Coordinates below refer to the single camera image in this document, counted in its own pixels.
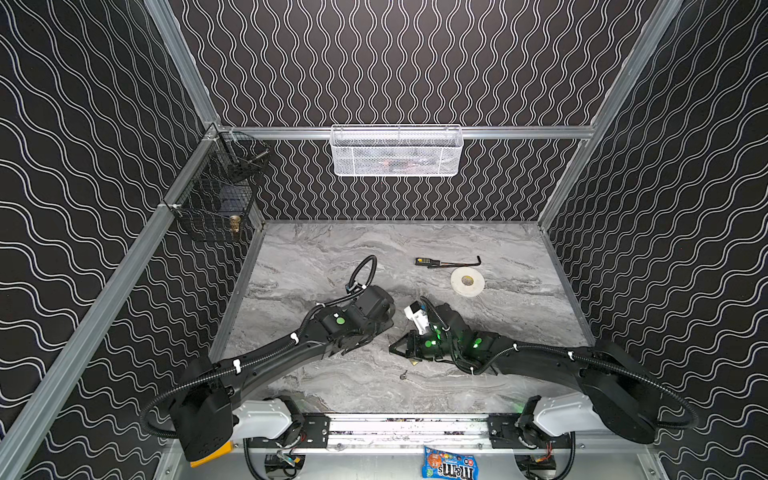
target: black object in basket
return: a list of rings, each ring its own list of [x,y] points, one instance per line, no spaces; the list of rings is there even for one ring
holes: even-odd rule
[[[208,154],[187,186],[181,206],[173,209],[179,224],[198,242],[248,242],[253,234],[249,212],[256,185],[253,177],[269,160],[269,150],[251,159],[224,151]]]

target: mesh basket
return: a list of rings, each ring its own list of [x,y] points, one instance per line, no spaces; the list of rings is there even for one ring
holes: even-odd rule
[[[256,190],[255,173],[246,175],[250,170],[243,169],[238,160],[224,151],[210,152],[184,191],[181,206],[173,209],[193,240],[250,241],[253,228],[248,213]]]
[[[464,141],[458,125],[333,125],[330,145],[340,176],[452,177]]]

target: roll of tape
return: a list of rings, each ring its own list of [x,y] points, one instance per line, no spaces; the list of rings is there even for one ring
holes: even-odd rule
[[[477,296],[485,288],[485,279],[474,268],[460,266],[451,273],[451,287],[461,296]]]

